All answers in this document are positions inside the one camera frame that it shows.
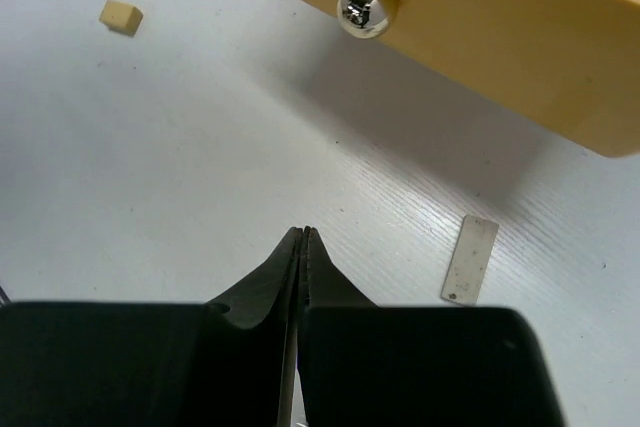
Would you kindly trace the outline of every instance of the metal plate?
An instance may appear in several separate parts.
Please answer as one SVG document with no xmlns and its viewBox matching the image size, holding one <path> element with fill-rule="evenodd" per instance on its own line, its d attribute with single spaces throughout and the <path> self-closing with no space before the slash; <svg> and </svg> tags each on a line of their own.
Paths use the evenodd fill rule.
<svg viewBox="0 0 640 427">
<path fill-rule="evenodd" d="M 444 300 L 475 305 L 498 227 L 495 222 L 479 217 L 467 215 L 464 218 L 442 287 L 441 297 Z"/>
</svg>

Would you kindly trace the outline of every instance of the small yellow block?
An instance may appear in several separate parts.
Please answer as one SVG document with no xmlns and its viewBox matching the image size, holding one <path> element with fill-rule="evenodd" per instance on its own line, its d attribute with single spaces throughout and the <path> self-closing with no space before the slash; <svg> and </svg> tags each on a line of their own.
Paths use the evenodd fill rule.
<svg viewBox="0 0 640 427">
<path fill-rule="evenodd" d="M 107 0 L 100 14 L 100 22 L 109 30 L 133 37 L 142 22 L 142 12 L 133 5 Z"/>
</svg>

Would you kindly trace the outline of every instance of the yellow plastic container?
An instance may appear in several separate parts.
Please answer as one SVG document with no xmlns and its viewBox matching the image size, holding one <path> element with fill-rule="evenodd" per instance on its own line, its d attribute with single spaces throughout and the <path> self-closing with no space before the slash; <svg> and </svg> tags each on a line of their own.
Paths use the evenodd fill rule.
<svg viewBox="0 0 640 427">
<path fill-rule="evenodd" d="M 640 152 L 640 0 L 398 2 L 385 44 L 600 154 Z"/>
</svg>

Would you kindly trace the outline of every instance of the chrome knob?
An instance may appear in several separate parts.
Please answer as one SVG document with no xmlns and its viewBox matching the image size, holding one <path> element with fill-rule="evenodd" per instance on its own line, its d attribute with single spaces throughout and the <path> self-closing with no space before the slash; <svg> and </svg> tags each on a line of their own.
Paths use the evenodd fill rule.
<svg viewBox="0 0 640 427">
<path fill-rule="evenodd" d="M 389 29 L 398 12 L 398 0 L 338 0 L 338 21 L 359 39 L 373 39 Z"/>
</svg>

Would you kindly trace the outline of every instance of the white wooden surface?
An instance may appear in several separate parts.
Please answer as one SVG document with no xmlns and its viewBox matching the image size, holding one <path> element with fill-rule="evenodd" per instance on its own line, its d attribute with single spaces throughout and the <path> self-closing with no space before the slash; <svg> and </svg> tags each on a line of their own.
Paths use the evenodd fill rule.
<svg viewBox="0 0 640 427">
<path fill-rule="evenodd" d="M 608 160 L 299 0 L 0 0 L 0 283 L 202 301 L 291 225 L 374 301 L 438 295 L 500 224 L 480 304 L 524 314 L 570 425 L 635 425 L 640 156 Z"/>
</svg>

